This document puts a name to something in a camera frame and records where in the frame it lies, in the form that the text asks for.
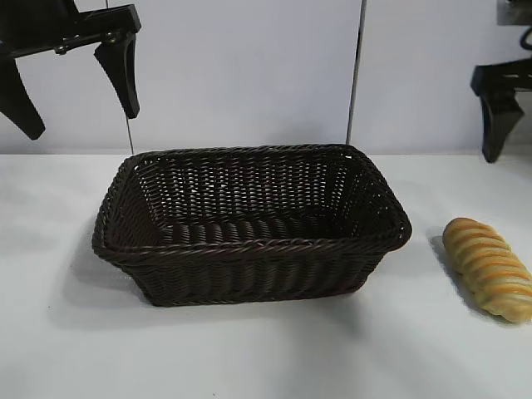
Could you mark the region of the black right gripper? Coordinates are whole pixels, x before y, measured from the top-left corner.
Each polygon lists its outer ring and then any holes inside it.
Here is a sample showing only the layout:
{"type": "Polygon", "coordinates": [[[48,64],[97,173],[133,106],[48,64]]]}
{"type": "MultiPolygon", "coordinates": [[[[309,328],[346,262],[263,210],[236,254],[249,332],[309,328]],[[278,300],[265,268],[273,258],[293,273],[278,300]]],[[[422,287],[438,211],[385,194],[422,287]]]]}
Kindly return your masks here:
{"type": "Polygon", "coordinates": [[[531,59],[476,66],[470,87],[477,96],[482,94],[482,154],[492,164],[499,159],[506,139],[525,115],[515,92],[492,91],[531,91],[531,59]]]}

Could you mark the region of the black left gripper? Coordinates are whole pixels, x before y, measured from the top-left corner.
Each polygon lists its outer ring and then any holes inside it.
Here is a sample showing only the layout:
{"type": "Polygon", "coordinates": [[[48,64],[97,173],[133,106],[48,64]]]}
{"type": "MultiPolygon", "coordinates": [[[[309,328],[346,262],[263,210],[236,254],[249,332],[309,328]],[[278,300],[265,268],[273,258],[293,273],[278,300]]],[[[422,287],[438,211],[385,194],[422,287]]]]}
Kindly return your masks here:
{"type": "Polygon", "coordinates": [[[141,29],[133,4],[81,12],[73,1],[1,2],[1,112],[30,140],[46,127],[29,98],[14,59],[39,52],[64,54],[102,42],[94,51],[128,119],[140,103],[135,86],[135,42],[141,29]]]}

